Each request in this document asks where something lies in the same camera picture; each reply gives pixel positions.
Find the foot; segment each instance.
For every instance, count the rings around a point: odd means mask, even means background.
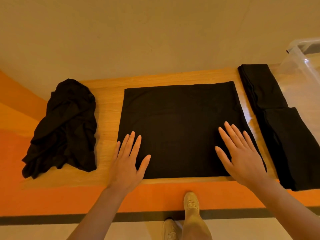
[[[200,213],[199,201],[196,194],[193,192],[186,193],[183,200],[183,206],[185,212],[190,209],[195,209],[198,211],[198,213]]]
[[[179,227],[172,219],[166,219],[162,226],[163,240],[178,240]]]

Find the hand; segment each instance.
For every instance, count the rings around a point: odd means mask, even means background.
[[[229,136],[221,127],[219,127],[219,133],[230,152],[231,161],[225,152],[216,146],[218,157],[227,172],[238,183],[252,190],[260,183],[265,182],[265,179],[269,179],[262,159],[246,131],[243,132],[242,136],[234,124],[230,126],[228,122],[225,122],[224,125]]]
[[[117,142],[110,167],[108,188],[113,188],[122,194],[123,197],[134,190],[141,182],[151,158],[151,155],[147,155],[142,160],[139,170],[137,171],[135,164],[141,144],[141,135],[138,136],[132,148],[134,136],[134,131],[130,136],[125,136],[120,151],[120,141]]]

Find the clear plastic container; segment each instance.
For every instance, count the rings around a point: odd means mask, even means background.
[[[294,40],[287,51],[272,72],[289,107],[297,108],[320,144],[320,37]]]

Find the wall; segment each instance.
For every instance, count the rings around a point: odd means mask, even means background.
[[[279,63],[320,36],[320,0],[0,0],[0,69],[48,99],[56,85]]]

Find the finger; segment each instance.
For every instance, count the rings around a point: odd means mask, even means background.
[[[120,148],[120,141],[118,141],[117,145],[115,146],[113,157],[112,157],[113,162],[118,158],[119,148]]]
[[[130,153],[130,157],[134,158],[134,160],[136,160],[136,158],[137,158],[140,145],[141,145],[141,135],[138,135],[136,142],[134,143],[134,146],[133,146],[132,151]]]
[[[222,129],[221,127],[219,127],[219,133],[220,136],[222,138],[222,140],[224,141],[224,144],[226,144],[226,147],[228,148],[229,151],[236,149],[236,145],[233,143],[233,141],[231,140],[231,138],[228,136],[228,134],[224,131],[224,129]]]
[[[237,148],[243,148],[244,146],[242,145],[240,139],[238,138],[238,136],[236,135],[236,133],[234,132],[234,130],[231,128],[231,126],[227,121],[224,123],[224,126],[226,127],[226,131],[228,132],[229,137],[233,141],[234,145]]]
[[[139,170],[137,172],[137,174],[139,175],[141,180],[143,179],[144,173],[146,172],[146,169],[149,165],[150,158],[151,158],[151,155],[146,155],[146,157],[141,162],[141,165],[140,165]]]
[[[218,146],[215,146],[214,149],[216,150],[216,153],[218,155],[218,158],[220,159],[220,161],[222,162],[224,168],[226,169],[226,171],[230,174],[232,168],[233,168],[233,164],[232,162],[230,162],[229,158],[227,157],[227,155],[225,154],[225,152]]]
[[[122,157],[123,152],[125,151],[125,147],[126,147],[126,144],[127,144],[128,140],[129,140],[129,135],[127,134],[123,139],[123,142],[122,142],[119,154],[118,154],[118,158]]]
[[[249,149],[249,145],[246,142],[246,140],[244,139],[243,135],[241,134],[240,130],[233,124],[231,125],[231,128],[233,129],[233,131],[235,132],[235,134],[237,135],[237,137],[240,139],[242,145],[244,145],[245,148]]]
[[[123,156],[124,157],[129,157],[129,155],[130,155],[130,152],[131,152],[131,150],[132,150],[132,145],[133,145],[133,143],[134,143],[134,136],[136,135],[136,133],[133,131],[133,132],[131,132],[131,134],[130,134],[130,137],[129,137],[129,139],[128,139],[128,142],[127,142],[127,144],[126,144],[126,146],[125,146],[125,149],[124,149],[124,152],[123,152]]]
[[[243,136],[244,136],[244,138],[245,138],[245,141],[248,143],[249,148],[250,148],[251,150],[253,150],[254,152],[256,152],[257,150],[256,150],[256,148],[254,147],[254,144],[252,143],[252,140],[251,140],[249,134],[248,134],[246,131],[244,131],[244,132],[243,132]]]

